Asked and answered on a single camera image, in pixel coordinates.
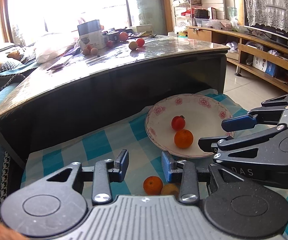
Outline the white floral rimmed bowl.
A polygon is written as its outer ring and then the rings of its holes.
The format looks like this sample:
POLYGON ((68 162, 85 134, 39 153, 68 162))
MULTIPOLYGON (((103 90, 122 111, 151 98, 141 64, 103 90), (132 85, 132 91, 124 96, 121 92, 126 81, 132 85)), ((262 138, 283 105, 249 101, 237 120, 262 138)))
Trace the white floral rimmed bowl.
POLYGON ((202 137, 234 136, 234 132, 226 132, 221 127, 222 121, 231 117, 224 105, 208 96, 180 94, 159 101, 149 110, 145 130, 150 140, 163 151, 182 158, 205 158, 212 153, 202 151, 198 140, 202 137), (184 117, 184 129, 193 135, 192 145, 185 149, 174 142, 176 131, 171 122, 176 116, 184 117))

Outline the small peach fruit on table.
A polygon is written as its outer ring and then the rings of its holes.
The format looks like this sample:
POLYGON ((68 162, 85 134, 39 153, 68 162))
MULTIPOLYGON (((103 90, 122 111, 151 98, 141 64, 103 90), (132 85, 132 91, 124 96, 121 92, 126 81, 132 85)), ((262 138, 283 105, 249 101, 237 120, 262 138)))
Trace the small peach fruit on table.
POLYGON ((84 48, 83 55, 90 55, 90 50, 88 48, 84 48))

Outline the red tomato with stem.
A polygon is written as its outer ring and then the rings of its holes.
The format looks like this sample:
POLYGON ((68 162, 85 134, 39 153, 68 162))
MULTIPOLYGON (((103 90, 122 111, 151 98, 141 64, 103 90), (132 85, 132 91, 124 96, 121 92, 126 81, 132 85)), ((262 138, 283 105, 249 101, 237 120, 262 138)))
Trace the red tomato with stem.
POLYGON ((185 117, 184 116, 175 116, 171 121, 171 127, 175 131, 179 131, 181 129, 184 129, 186 125, 185 117))

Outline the orange fruit on table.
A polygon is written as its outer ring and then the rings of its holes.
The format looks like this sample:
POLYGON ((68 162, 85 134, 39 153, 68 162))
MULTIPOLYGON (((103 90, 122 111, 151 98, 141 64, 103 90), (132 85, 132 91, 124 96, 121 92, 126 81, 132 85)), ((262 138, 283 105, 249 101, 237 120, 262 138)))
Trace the orange fruit on table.
POLYGON ((120 41, 122 42, 126 42, 128 40, 129 36, 128 36, 128 33, 125 32, 125 31, 122 31, 119 33, 119 39, 120 41))

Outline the brownish yellow small fruit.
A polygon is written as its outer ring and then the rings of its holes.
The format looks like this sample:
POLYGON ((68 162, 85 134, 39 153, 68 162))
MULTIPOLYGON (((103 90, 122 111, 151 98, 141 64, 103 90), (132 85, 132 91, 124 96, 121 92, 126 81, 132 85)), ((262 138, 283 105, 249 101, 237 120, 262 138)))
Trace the brownish yellow small fruit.
POLYGON ((161 190, 161 195, 167 196, 172 195, 175 196, 175 198, 178 198, 179 196, 179 187, 176 184, 166 184, 161 190))

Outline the dark glass-top coffee table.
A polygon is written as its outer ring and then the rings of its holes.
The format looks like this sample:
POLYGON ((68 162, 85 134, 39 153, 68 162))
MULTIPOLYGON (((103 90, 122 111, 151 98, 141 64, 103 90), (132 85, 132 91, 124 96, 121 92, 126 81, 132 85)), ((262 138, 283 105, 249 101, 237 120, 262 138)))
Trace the dark glass-top coffee table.
POLYGON ((42 64, 0 103, 0 144, 21 166, 29 154, 96 131, 172 95, 222 92, 227 46, 157 36, 131 51, 42 64))

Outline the blue white box on shelf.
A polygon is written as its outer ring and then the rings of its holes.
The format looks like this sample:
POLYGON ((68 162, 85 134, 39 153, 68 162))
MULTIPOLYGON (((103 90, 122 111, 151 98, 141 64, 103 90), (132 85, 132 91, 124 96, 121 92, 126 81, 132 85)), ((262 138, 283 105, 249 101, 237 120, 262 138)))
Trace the blue white box on shelf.
POLYGON ((276 76, 276 65, 270 61, 267 61, 266 59, 254 56, 252 66, 256 69, 261 70, 262 72, 265 72, 269 76, 276 76))

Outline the large orange mandarin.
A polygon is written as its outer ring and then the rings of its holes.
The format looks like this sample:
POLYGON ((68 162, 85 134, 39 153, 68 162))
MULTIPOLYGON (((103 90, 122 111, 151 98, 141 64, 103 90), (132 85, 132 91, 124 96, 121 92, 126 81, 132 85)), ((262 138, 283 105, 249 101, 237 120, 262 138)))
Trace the large orange mandarin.
POLYGON ((194 141, 194 136, 191 131, 181 129, 175 133, 174 143, 178 148, 189 148, 194 141))

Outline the grey leather sofa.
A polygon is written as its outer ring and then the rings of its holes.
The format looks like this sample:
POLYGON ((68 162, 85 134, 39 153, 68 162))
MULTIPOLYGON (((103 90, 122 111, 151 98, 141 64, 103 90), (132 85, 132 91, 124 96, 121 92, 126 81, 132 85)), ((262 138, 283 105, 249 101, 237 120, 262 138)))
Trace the grey leather sofa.
POLYGON ((11 42, 0 43, 0 62, 5 58, 20 61, 22 56, 23 50, 18 45, 11 42))

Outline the grey white carton box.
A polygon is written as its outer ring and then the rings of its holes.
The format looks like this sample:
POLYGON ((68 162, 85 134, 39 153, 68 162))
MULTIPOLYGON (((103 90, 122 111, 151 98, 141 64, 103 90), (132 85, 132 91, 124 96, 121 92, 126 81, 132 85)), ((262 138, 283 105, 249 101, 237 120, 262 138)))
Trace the grey white carton box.
POLYGON ((103 49, 105 47, 104 37, 99 20, 92 20, 77 26, 79 33, 79 46, 85 49, 87 45, 92 48, 103 49))

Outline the small red fruit on table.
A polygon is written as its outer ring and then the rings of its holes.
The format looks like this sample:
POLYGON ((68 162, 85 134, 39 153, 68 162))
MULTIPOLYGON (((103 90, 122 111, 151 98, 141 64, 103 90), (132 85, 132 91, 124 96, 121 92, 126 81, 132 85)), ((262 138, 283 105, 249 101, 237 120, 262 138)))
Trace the small red fruit on table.
POLYGON ((111 40, 109 40, 109 41, 106 42, 106 47, 107 47, 107 48, 112 48, 113 45, 114 45, 114 42, 111 41, 111 40))

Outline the wooden tv cabinet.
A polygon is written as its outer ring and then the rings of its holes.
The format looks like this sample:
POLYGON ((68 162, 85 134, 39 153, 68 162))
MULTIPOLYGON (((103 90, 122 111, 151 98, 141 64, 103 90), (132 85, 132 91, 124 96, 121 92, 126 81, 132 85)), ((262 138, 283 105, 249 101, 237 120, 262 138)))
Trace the wooden tv cabinet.
POLYGON ((229 30, 189 26, 188 38, 209 41, 218 44, 237 42, 237 52, 227 55, 227 62, 234 64, 235 74, 241 75, 245 70, 272 85, 288 92, 288 48, 273 41, 260 37, 229 30), (277 67, 276 76, 272 77, 252 66, 253 57, 257 56, 274 63, 277 67))

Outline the yellow fruit on table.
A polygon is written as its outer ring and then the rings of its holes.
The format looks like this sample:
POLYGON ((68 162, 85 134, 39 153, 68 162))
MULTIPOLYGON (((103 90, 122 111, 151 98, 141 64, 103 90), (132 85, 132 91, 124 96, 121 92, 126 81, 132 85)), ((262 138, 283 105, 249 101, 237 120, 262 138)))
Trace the yellow fruit on table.
POLYGON ((136 50, 138 48, 138 45, 135 41, 129 42, 128 47, 130 50, 136 50))

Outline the small round orange mandarin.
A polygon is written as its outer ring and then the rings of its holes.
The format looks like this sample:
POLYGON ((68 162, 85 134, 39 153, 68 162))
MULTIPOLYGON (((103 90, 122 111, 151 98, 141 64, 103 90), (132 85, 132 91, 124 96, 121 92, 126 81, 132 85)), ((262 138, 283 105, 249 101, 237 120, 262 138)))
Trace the small round orange mandarin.
POLYGON ((150 176, 143 182, 143 189, 148 195, 159 195, 163 186, 162 180, 157 176, 150 176))

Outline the white plastic bag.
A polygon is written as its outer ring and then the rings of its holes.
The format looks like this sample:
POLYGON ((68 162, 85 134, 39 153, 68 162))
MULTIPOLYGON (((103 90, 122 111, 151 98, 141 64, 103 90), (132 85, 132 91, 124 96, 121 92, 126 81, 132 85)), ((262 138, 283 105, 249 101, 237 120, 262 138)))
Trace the white plastic bag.
POLYGON ((71 49, 76 38, 71 33, 48 33, 35 43, 37 63, 46 63, 71 49))

